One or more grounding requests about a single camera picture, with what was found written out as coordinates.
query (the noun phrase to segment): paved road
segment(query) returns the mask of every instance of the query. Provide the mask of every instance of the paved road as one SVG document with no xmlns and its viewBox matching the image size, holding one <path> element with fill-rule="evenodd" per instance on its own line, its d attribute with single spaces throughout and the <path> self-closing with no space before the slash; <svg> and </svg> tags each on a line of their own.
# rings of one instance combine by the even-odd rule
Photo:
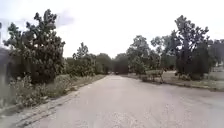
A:
<svg viewBox="0 0 224 128">
<path fill-rule="evenodd" d="M 152 85 L 120 76 L 107 76 L 78 92 L 23 127 L 224 128 L 224 93 L 220 92 Z"/>
</svg>

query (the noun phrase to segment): overcast sky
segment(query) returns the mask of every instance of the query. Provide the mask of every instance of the overcast sky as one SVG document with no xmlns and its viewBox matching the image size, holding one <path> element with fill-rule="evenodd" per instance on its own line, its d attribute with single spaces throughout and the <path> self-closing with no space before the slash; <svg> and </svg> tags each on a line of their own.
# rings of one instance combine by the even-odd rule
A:
<svg viewBox="0 0 224 128">
<path fill-rule="evenodd" d="M 0 0 L 2 36 L 15 22 L 23 27 L 36 12 L 58 14 L 57 32 L 66 42 L 64 56 L 72 56 L 84 42 L 91 53 L 115 57 L 125 52 L 136 35 L 149 41 L 176 29 L 174 20 L 186 16 L 200 27 L 209 27 L 212 39 L 224 38 L 222 0 Z"/>
</svg>

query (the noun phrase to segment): dry grass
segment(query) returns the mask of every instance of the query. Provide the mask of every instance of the dry grass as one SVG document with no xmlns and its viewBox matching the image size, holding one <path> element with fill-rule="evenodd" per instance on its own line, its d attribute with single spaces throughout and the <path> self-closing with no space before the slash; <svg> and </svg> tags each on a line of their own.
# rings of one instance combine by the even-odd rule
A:
<svg viewBox="0 0 224 128">
<path fill-rule="evenodd" d="M 139 77 L 134 74 L 128 74 L 123 76 L 139 79 Z M 224 91 L 224 72 L 211 72 L 208 75 L 207 79 L 201 81 L 178 79 L 178 77 L 175 76 L 175 71 L 164 72 L 162 77 L 163 77 L 163 83 L 170 85 Z M 160 78 L 156 78 L 154 82 L 161 83 L 162 81 Z"/>
<path fill-rule="evenodd" d="M 31 85 L 29 78 L 12 82 L 10 84 L 12 95 L 9 104 L 20 104 L 21 107 L 31 107 L 46 103 L 49 99 L 55 99 L 79 87 L 103 78 L 104 75 L 93 77 L 73 77 L 69 75 L 58 76 L 54 83 L 46 85 Z"/>
</svg>

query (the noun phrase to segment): green tree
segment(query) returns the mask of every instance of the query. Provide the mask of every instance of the green tree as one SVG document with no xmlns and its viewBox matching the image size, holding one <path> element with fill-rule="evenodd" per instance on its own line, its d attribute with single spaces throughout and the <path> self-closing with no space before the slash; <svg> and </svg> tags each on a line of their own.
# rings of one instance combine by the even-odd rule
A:
<svg viewBox="0 0 224 128">
<path fill-rule="evenodd" d="M 165 70 L 173 70 L 175 68 L 176 57 L 169 51 L 169 43 L 171 42 L 171 36 L 155 37 L 151 40 L 151 45 L 156 48 L 156 52 L 160 56 L 159 67 Z"/>
<path fill-rule="evenodd" d="M 100 53 L 96 56 L 96 61 L 102 65 L 103 73 L 108 74 L 112 66 L 111 58 L 106 53 Z"/>
<path fill-rule="evenodd" d="M 88 47 L 81 43 L 81 47 L 78 48 L 77 53 L 73 54 L 73 65 L 70 71 L 70 75 L 75 76 L 92 76 L 95 73 L 95 55 L 88 53 Z"/>
<path fill-rule="evenodd" d="M 10 38 L 4 44 L 11 47 L 10 55 L 17 60 L 19 76 L 31 76 L 32 83 L 51 82 L 62 72 L 65 42 L 56 35 L 56 18 L 48 9 L 43 17 L 36 13 L 34 20 L 38 24 L 27 22 L 24 32 L 13 23 L 8 28 Z"/>
<path fill-rule="evenodd" d="M 113 72 L 116 74 L 128 73 L 128 57 L 125 53 L 118 54 L 115 59 L 112 60 Z"/>
<path fill-rule="evenodd" d="M 130 72 L 145 73 L 145 65 L 149 64 L 149 52 L 146 38 L 141 35 L 136 36 L 134 43 L 127 50 Z"/>
<path fill-rule="evenodd" d="M 196 27 L 194 23 L 180 16 L 175 20 L 178 30 L 171 34 L 168 44 L 176 56 L 176 68 L 179 75 L 203 76 L 209 71 L 208 28 Z"/>
</svg>

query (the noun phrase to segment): ground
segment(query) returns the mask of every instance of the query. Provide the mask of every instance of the ground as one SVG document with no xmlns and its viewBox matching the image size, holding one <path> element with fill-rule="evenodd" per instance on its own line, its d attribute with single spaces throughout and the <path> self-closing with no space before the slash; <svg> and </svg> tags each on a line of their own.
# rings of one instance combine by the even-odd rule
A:
<svg viewBox="0 0 224 128">
<path fill-rule="evenodd" d="M 0 127 L 223 128 L 224 93 L 107 76 L 58 100 L 0 119 Z"/>
</svg>

